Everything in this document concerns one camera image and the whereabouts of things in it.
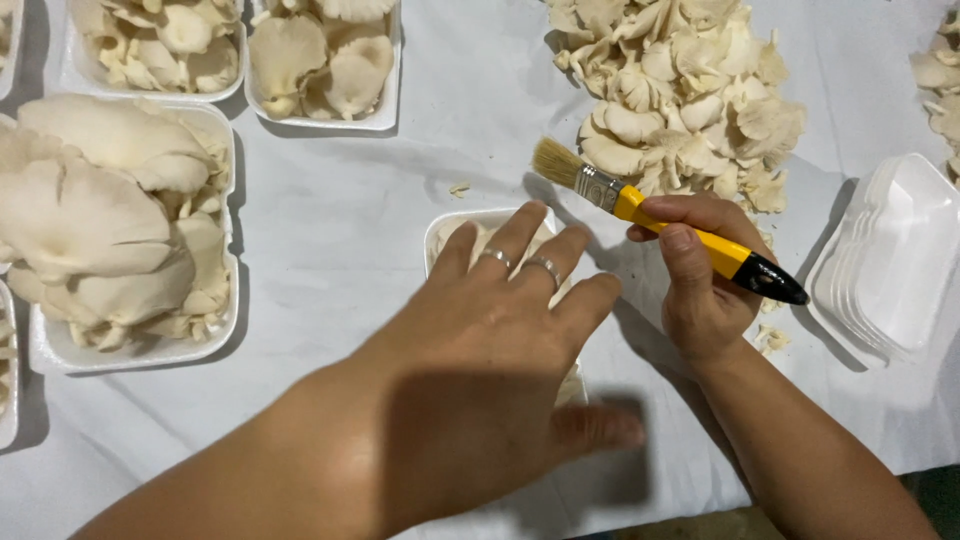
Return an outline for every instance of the table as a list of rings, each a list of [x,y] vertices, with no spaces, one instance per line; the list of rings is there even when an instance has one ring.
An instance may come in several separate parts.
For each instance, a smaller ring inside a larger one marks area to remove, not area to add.
[[[755,0],[759,35],[781,29],[809,108],[776,225],[783,265],[803,275],[849,196],[885,157],[947,147],[925,124],[907,55],[927,48],[948,0]],[[28,0],[20,87],[0,106],[53,91],[64,0]],[[351,352],[422,283],[422,237],[453,210],[519,205],[540,135],[567,143],[592,107],[551,63],[536,0],[408,2],[399,129],[318,136],[258,119],[241,94],[222,108],[242,139],[236,209],[249,299],[214,361],[98,377],[27,376],[22,433],[0,454],[0,538],[62,538],[143,481],[250,418],[297,378]],[[470,182],[460,200],[447,190]],[[562,219],[597,234],[575,276],[626,268],[624,227],[565,194]],[[794,338],[772,361],[901,474],[960,462],[960,363],[858,373],[802,310],[769,317]],[[622,302],[581,356],[594,396],[642,404],[645,451],[564,467],[403,539],[563,537],[749,503],[698,393],[666,367],[664,340]]]

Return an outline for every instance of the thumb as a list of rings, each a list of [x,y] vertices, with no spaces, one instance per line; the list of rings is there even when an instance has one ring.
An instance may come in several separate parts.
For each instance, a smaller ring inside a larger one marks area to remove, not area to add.
[[[559,465],[603,450],[637,448],[646,441],[640,419],[611,405],[569,405],[550,417],[553,454]]]
[[[681,302],[697,302],[713,292],[713,264],[700,236],[681,223],[668,225],[660,233],[663,262],[670,272],[674,294]]]

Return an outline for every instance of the metal ferrule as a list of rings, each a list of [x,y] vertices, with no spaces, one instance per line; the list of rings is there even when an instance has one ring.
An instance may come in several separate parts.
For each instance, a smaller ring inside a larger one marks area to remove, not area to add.
[[[623,181],[585,164],[577,173],[573,189],[603,211],[613,213],[613,205],[625,186]]]

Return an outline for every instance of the yellow brush handle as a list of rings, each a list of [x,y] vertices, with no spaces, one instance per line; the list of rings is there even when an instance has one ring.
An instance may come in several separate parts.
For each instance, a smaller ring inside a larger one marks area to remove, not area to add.
[[[643,202],[643,194],[632,185],[628,185],[620,190],[620,196],[613,207],[613,215],[631,223],[636,223],[640,227],[649,229],[654,233],[659,233],[668,224],[654,221],[649,215],[640,209],[640,203]],[[750,256],[749,249],[731,242],[726,238],[721,238],[716,234],[697,231],[700,240],[707,246],[710,252],[710,260],[713,261],[713,269],[718,274],[733,279],[733,275],[740,269],[743,262]]]

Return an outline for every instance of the pastry brush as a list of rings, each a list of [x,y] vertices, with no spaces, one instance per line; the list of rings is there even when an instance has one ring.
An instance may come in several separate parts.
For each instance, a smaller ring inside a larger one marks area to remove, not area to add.
[[[562,144],[543,138],[534,152],[534,170],[554,184],[573,189],[614,216],[659,233],[660,223],[641,208],[643,194],[573,155]],[[802,285],[764,256],[716,234],[697,231],[710,253],[713,269],[737,285],[778,302],[805,306],[810,302]]]

